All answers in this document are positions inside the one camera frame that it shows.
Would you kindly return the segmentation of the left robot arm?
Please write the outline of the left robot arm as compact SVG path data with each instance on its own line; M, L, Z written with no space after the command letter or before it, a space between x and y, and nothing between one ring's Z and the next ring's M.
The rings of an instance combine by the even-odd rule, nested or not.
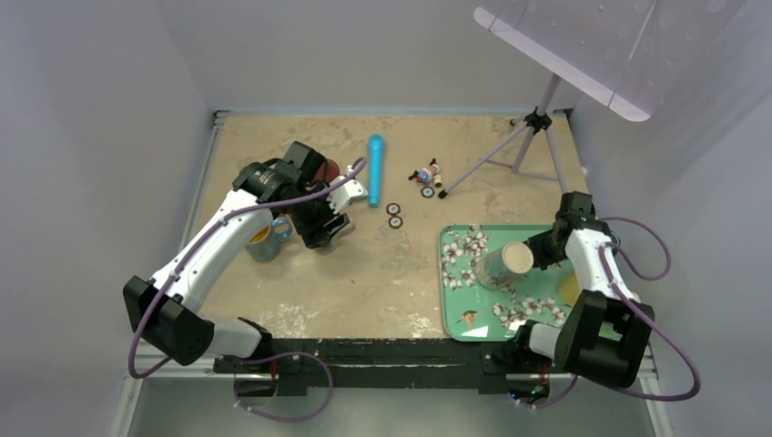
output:
M268 333L239 318L215 322L199 316L203 303L225 269L275 219L289 219L307 249L326 249L350 225L341 195L366 168L354 161L333 183L318 178L328 160L315 149L293 142L283 158L253 162L233 180L222 204L199 233L164 267L147 279L132 277L123 288L134 338L130 374L141 377L135 358L141 340L187 366L204 356L233 356L247 371L266 369L271 360Z

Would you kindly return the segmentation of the pink mug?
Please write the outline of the pink mug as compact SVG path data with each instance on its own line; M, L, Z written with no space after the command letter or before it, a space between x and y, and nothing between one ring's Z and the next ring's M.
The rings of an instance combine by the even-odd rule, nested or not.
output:
M338 163L330 158L326 159L326 162L321 165L314 180L331 183L341 174L340 166Z

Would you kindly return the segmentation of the blue mug yellow inside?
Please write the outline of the blue mug yellow inside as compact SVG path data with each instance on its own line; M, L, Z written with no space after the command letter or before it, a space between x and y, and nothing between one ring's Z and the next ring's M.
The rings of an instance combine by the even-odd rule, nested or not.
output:
M282 245L291 237L292 225L287 217L275 218L272 223L256 234L245 246L249 256L257 262L273 261Z

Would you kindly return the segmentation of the cream mug blue pattern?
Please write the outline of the cream mug blue pattern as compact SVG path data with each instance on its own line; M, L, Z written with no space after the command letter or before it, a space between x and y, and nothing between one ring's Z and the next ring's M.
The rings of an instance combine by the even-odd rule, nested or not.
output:
M332 253L339 245L340 241L350 235L356 229L356 224L349 220L344 224L340 224L333 229L329 241L326 245L315 248L314 251L320 255L327 255Z

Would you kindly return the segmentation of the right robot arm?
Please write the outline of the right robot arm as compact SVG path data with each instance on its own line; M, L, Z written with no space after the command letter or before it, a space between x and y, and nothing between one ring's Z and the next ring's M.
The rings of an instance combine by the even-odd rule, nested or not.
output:
M550 360L606 387L630 387L651 334L644 318L655 314L616 278L612 232L596 217L591 195L564 193L551 229L525 244L538 269L570 261L580 293L562 327L528 320L518 328L513 363L531 371Z

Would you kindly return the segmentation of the cream floral mug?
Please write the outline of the cream floral mug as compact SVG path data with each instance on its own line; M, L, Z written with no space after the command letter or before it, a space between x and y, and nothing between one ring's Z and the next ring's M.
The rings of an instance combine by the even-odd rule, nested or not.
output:
M523 242L510 242L475 262L472 271L488 290L504 290L523 279L534 265L534 255Z

